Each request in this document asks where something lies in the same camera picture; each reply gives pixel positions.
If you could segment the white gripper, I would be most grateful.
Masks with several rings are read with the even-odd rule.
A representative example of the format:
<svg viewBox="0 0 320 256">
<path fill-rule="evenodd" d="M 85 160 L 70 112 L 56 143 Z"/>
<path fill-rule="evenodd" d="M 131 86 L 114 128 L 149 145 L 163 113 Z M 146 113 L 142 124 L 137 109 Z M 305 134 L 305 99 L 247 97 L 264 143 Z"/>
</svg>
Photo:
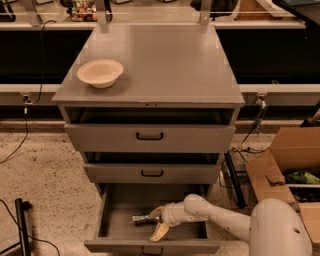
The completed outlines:
<svg viewBox="0 0 320 256">
<path fill-rule="evenodd" d="M 150 217 L 161 217 L 163 223 L 158 223 L 155 232 L 150 237 L 152 242 L 159 242 L 169 231 L 169 227 L 175 227 L 186 221 L 184 203 L 169 203 L 152 210 Z"/>
</svg>

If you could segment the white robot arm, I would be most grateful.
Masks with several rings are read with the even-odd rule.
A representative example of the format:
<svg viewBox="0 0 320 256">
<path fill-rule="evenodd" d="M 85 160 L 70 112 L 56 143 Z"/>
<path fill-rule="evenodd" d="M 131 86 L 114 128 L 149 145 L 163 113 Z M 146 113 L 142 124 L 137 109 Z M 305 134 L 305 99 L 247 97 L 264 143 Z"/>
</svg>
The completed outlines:
<svg viewBox="0 0 320 256">
<path fill-rule="evenodd" d="M 182 202 L 157 207 L 149 218 L 158 221 L 150 240 L 160 241 L 184 222 L 210 220 L 249 245 L 249 256 L 312 256 L 312 242 L 298 213 L 278 199 L 259 202 L 250 216 L 190 194 Z"/>
</svg>

